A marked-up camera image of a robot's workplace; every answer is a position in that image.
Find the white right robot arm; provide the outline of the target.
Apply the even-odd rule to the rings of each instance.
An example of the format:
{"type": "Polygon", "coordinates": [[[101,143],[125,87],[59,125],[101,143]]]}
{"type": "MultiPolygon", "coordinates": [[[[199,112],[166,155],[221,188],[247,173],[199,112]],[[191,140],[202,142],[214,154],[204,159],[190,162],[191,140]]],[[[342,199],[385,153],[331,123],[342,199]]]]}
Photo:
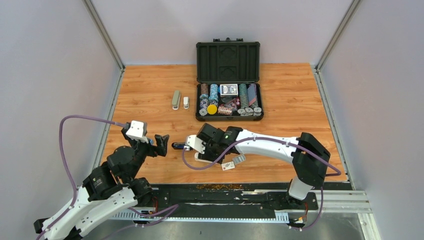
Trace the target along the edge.
{"type": "Polygon", "coordinates": [[[293,166],[296,176],[291,180],[286,204],[298,209],[310,190],[324,184],[330,166],[330,152],[310,133],[299,137],[259,134],[241,127],[226,130],[205,123],[197,134],[186,138],[186,146],[197,152],[196,159],[221,162],[227,154],[259,155],[282,160],[293,166]]]}

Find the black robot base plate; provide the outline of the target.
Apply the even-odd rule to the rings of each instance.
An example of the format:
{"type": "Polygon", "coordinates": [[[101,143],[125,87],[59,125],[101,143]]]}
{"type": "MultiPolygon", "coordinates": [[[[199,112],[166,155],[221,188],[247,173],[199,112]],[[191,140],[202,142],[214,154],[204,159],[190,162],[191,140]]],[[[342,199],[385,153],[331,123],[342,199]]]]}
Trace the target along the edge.
{"type": "Polygon", "coordinates": [[[309,192],[305,200],[289,200],[288,183],[203,183],[203,184],[154,184],[150,200],[134,206],[144,212],[156,212],[177,205],[175,212],[191,210],[227,215],[234,211],[258,213],[287,211],[303,216],[320,208],[318,194],[309,192]]]}

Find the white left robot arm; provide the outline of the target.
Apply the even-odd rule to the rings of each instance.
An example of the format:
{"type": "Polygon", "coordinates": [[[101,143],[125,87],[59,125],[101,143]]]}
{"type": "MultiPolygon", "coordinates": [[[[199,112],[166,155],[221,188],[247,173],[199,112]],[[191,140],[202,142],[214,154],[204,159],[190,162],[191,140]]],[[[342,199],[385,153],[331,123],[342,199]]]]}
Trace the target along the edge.
{"type": "Polygon", "coordinates": [[[114,214],[152,203],[150,183],[136,175],[147,157],[167,155],[170,136],[156,134],[153,145],[144,130],[136,135],[131,127],[124,127],[121,132],[129,145],[116,148],[95,168],[76,189],[76,198],[59,212],[34,222],[39,240],[81,240],[114,214]]]}

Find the blue stapler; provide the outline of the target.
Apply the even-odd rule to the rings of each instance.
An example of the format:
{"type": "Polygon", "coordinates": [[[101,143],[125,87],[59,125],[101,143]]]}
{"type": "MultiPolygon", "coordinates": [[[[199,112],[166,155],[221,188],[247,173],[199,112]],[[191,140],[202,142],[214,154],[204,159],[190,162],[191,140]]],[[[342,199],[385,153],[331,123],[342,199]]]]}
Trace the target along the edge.
{"type": "Polygon", "coordinates": [[[171,144],[171,147],[174,150],[182,150],[182,149],[184,149],[185,146],[186,146],[186,144],[184,142],[173,142],[171,144]]]}

